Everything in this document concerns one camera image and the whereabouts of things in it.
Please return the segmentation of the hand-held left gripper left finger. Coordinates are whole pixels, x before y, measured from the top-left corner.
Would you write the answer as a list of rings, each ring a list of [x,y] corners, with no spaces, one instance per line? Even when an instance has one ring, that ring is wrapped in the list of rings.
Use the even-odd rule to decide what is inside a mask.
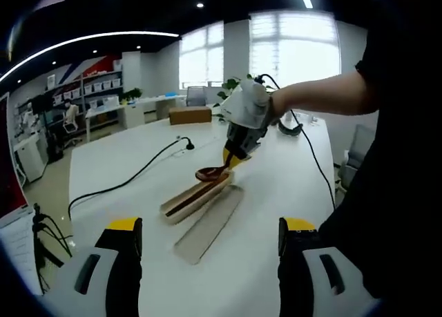
[[[141,259],[142,219],[116,220],[61,267],[42,305],[52,316],[138,316]]]

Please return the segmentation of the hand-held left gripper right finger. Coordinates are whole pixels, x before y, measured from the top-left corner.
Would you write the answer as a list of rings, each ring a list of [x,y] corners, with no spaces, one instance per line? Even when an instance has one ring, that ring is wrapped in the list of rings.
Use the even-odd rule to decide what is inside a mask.
[[[360,270],[337,248],[326,246],[315,226],[280,218],[278,279],[281,316],[371,316],[378,300]]]

